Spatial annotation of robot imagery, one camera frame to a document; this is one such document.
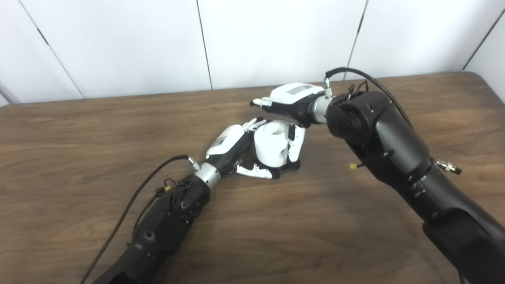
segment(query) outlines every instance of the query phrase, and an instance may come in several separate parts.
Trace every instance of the robotic hand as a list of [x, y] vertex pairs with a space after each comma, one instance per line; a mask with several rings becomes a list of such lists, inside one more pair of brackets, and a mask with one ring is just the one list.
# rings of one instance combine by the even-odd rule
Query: robotic hand
[[[333, 96], [330, 77], [353, 72], [381, 89]], [[505, 229], [463, 194], [440, 171], [460, 174], [450, 163], [434, 160], [403, 109], [378, 81], [356, 69], [326, 73], [324, 88], [294, 83], [250, 103], [296, 120], [300, 126], [327, 124], [344, 139], [370, 172], [393, 187], [424, 220], [431, 242], [472, 284], [505, 283]]]
[[[209, 202], [211, 188], [224, 176], [237, 172], [278, 178], [281, 171], [297, 169], [305, 129], [294, 125], [289, 126], [289, 131], [287, 128], [285, 121], [270, 122], [262, 118], [243, 125], [231, 125], [211, 145], [201, 166], [188, 158], [196, 172], [164, 193], [161, 188], [162, 195], [134, 228], [132, 242], [126, 251], [93, 283], [150, 283], [165, 260], [178, 250], [191, 225]], [[247, 163], [240, 165], [239, 158], [254, 137], [259, 161], [248, 170]], [[271, 147], [265, 147], [268, 142], [265, 138], [275, 139], [269, 146], [276, 145], [277, 153], [270, 151]], [[93, 266], [81, 282], [85, 281]]]

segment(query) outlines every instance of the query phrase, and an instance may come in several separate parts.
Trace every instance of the black cable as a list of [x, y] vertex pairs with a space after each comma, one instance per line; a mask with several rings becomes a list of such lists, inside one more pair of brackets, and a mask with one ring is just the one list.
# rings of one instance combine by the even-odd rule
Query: black cable
[[326, 78], [330, 78], [331, 76], [333, 76], [335, 74], [343, 73], [343, 72], [351, 72], [351, 73], [354, 73], [354, 74], [358, 74], [358, 75], [362, 76], [363, 78], [369, 80], [370, 82], [374, 83], [374, 85], [376, 85], [383, 93], [386, 94], [386, 96], [393, 103], [393, 105], [396, 107], [396, 109], [398, 110], [398, 112], [400, 112], [400, 114], [403, 117], [403, 119], [412, 127], [410, 119], [408, 118], [408, 116], [405, 113], [405, 111], [403, 110], [403, 108], [401, 108], [401, 106], [398, 103], [398, 101], [393, 97], [393, 94], [391, 94], [391, 92], [388, 89], [386, 89], [386, 87], [384, 87], [379, 81], [377, 81], [374, 77], [368, 75], [367, 73], [365, 73], [363, 71], [360, 71], [358, 69], [347, 68], [347, 67], [339, 67], [339, 68], [335, 68], [333, 70], [330, 70], [330, 71], [326, 72]]
[[130, 210], [130, 207], [131, 205], [133, 204], [133, 202], [135, 201], [135, 199], [137, 198], [137, 195], [140, 193], [140, 191], [144, 188], [144, 186], [153, 178], [153, 176], [155, 174], [157, 174], [163, 167], [165, 167], [166, 165], [168, 165], [170, 162], [173, 162], [173, 161], [176, 161], [176, 160], [183, 160], [183, 159], [187, 159], [189, 158], [188, 155], [179, 155], [179, 156], [174, 156], [170, 159], [168, 159], [167, 161], [163, 162], [163, 164], [159, 165], [158, 168], [156, 168], [156, 170], [154, 170], [145, 180], [144, 182], [140, 185], [140, 187], [135, 191], [135, 193], [133, 194], [133, 196], [131, 197], [130, 201], [128, 202], [128, 204], [126, 205], [126, 208], [125, 210], [123, 211], [123, 214], [121, 215], [121, 217], [119, 218], [118, 220], [118, 223], [116, 224], [116, 227], [114, 227], [114, 230], [112, 230], [112, 233], [111, 235], [109, 236], [109, 238], [105, 241], [104, 245], [102, 246], [102, 248], [100, 249], [100, 251], [98, 252], [98, 254], [96, 255], [95, 259], [93, 259], [93, 262], [91, 263], [91, 265], [89, 266], [88, 270], [86, 271], [86, 273], [84, 274], [84, 276], [82, 277], [81, 279], [81, 282], [79, 282], [79, 284], [84, 284], [84, 282], [86, 282], [86, 279], [88, 278], [89, 274], [91, 273], [91, 271], [93, 270], [93, 268], [95, 267], [96, 263], [98, 262], [98, 260], [100, 259], [100, 257], [102, 256], [102, 254], [104, 253], [105, 249], [107, 248], [107, 246], [110, 244], [110, 242], [112, 241], [112, 239], [114, 238], [114, 236], [116, 235], [119, 227], [121, 226], [121, 223], [123, 223], [123, 220], [124, 218], [126, 217], [126, 214], [128, 213], [128, 210]]
[[461, 274], [461, 272], [458, 271], [458, 275], [460, 276], [460, 284], [465, 284], [465, 278]]
[[147, 209], [154, 203], [154, 201], [162, 196], [163, 194], [165, 193], [165, 188], [163, 187], [159, 187], [156, 189], [156, 192], [155, 194], [153, 195], [153, 197], [151, 197], [151, 199], [149, 199], [149, 201], [147, 202], [147, 204], [144, 206], [144, 208], [142, 208], [142, 211], [140, 212], [140, 214], [138, 215], [137, 217], [137, 220], [135, 220], [135, 224], [133, 225], [133, 230], [131, 232], [131, 240], [133, 241], [135, 239], [135, 229], [137, 229], [138, 227], [138, 224], [140, 223], [140, 220], [142, 219], [142, 216], [144, 216], [144, 213], [147, 211]]
[[177, 184], [177, 182], [173, 178], [166, 178], [163, 182], [165, 183], [165, 186], [168, 186], [167, 181], [171, 181], [173, 184]]

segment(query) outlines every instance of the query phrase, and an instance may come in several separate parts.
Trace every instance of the cable connector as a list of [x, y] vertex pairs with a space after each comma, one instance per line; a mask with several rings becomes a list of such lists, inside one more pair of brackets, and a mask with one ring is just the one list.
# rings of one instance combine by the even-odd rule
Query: cable connector
[[462, 169], [455, 167], [453, 164], [449, 162], [444, 162], [440, 160], [435, 160], [435, 165], [437, 165], [439, 168], [441, 168], [444, 172], [451, 172], [455, 174], [461, 174], [463, 172]]
[[192, 157], [188, 157], [188, 162], [191, 164], [195, 171], [200, 170], [200, 165]]
[[331, 91], [330, 78], [328, 77], [324, 78], [323, 86], [324, 86], [324, 96], [326, 98], [331, 98], [333, 96], [333, 93]]

